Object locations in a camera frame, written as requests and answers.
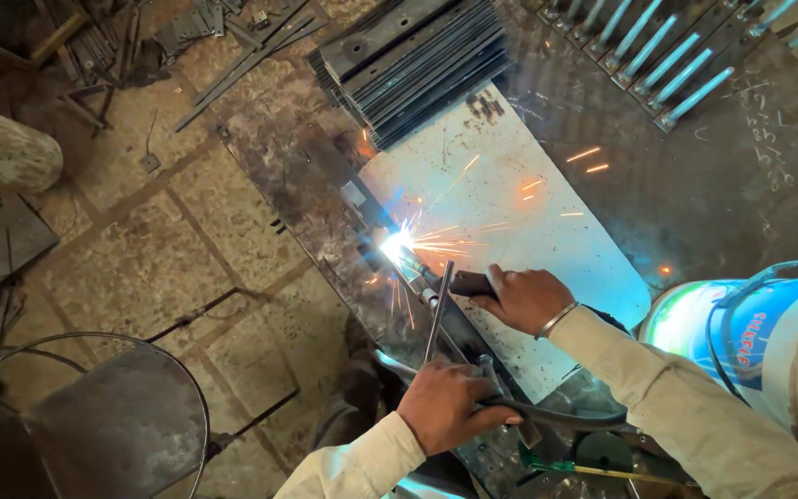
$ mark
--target welding table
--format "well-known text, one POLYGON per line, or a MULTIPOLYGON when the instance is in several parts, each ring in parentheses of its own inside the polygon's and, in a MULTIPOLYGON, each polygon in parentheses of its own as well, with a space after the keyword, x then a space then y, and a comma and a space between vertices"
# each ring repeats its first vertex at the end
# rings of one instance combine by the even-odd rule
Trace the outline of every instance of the welding table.
MULTIPOLYGON (((534 13, 516 0, 497 3, 517 62, 497 87, 653 298, 679 283, 747 278, 798 258, 798 60, 786 46, 764 39, 736 78, 666 134, 534 13), (606 175, 564 168, 592 145, 611 164, 606 175)), ((283 89, 288 98, 260 99, 229 119, 227 146, 372 336, 419 366, 430 312, 412 301, 415 330, 388 319, 390 289, 365 284, 374 273, 338 194, 375 151, 327 106, 310 70, 296 71, 283 89)), ((501 497, 526 474, 514 449, 513 436, 493 432, 459 454, 501 497)))

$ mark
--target hand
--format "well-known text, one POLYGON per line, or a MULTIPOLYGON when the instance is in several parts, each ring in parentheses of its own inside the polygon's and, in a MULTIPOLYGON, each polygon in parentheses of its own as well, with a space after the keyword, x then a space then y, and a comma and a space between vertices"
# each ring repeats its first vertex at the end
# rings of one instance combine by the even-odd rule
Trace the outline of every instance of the hand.
POLYGON ((538 334, 544 324, 574 303, 566 285, 546 270, 504 272, 493 264, 486 275, 500 301, 474 297, 470 302, 527 335, 538 334))
POLYGON ((428 362, 417 375, 396 414, 417 438, 424 454, 432 456, 459 447, 468 439, 500 425, 518 425, 519 413, 503 406, 473 412, 476 401, 494 390, 484 377, 471 377, 470 364, 448 364, 444 359, 428 362))

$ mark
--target welder's forearm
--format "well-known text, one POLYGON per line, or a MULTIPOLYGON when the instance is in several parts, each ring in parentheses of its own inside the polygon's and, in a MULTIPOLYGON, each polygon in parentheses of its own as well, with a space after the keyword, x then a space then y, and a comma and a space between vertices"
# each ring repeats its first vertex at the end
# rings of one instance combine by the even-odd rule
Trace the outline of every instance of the welder's forearm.
POLYGON ((603 380, 628 421, 679 461, 707 495, 798 494, 798 444, 694 364, 633 341, 578 307, 553 341, 603 380))
POLYGON ((379 499, 426 458, 402 417, 391 413, 353 443, 307 456, 276 499, 379 499))

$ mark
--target left hand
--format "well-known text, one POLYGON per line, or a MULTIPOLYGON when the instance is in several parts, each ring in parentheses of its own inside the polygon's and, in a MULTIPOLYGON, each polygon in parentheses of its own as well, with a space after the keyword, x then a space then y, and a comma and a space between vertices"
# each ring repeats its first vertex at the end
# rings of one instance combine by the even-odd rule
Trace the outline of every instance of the left hand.
POLYGON ((435 359, 417 372, 405 392, 396 414, 405 420, 427 456, 459 447, 500 425, 522 422, 519 413, 503 406, 473 412, 476 401, 494 390, 487 378, 472 377, 475 369, 470 364, 435 359))

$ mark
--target stack of metal plates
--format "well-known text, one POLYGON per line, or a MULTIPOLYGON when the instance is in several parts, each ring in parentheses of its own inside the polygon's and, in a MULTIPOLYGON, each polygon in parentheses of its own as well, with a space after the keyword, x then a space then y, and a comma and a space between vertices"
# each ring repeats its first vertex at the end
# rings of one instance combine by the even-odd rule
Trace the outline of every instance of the stack of metal plates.
POLYGON ((506 69, 493 0, 406 0, 309 54, 332 103, 386 149, 506 69))

